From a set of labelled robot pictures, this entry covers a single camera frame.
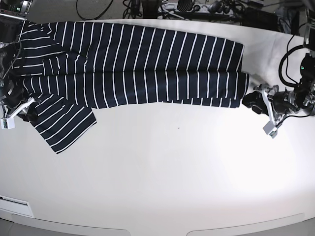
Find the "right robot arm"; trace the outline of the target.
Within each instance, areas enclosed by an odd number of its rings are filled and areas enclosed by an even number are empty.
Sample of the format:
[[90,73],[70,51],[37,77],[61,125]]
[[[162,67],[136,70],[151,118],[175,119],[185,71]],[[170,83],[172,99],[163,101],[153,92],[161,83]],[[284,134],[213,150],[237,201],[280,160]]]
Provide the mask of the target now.
[[14,118],[23,121],[37,120],[34,105],[37,102],[30,97],[13,72],[13,65],[22,51],[21,36],[31,0],[2,0],[0,2],[0,108],[3,129],[14,126]]

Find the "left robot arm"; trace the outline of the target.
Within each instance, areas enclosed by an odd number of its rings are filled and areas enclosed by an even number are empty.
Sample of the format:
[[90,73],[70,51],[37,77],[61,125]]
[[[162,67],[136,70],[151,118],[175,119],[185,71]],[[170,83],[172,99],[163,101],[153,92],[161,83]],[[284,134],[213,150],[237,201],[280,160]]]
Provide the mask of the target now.
[[[298,118],[300,111],[306,112],[302,118],[315,115],[315,2],[304,0],[302,3],[306,7],[307,16],[303,44],[288,50],[278,68],[280,81],[292,90],[279,91],[278,86],[260,84],[242,101],[243,105],[255,113],[269,117],[264,127],[269,133],[277,130],[286,119]],[[299,67],[301,79],[299,82],[289,83],[283,77],[283,64],[291,54],[301,49],[308,50]]]

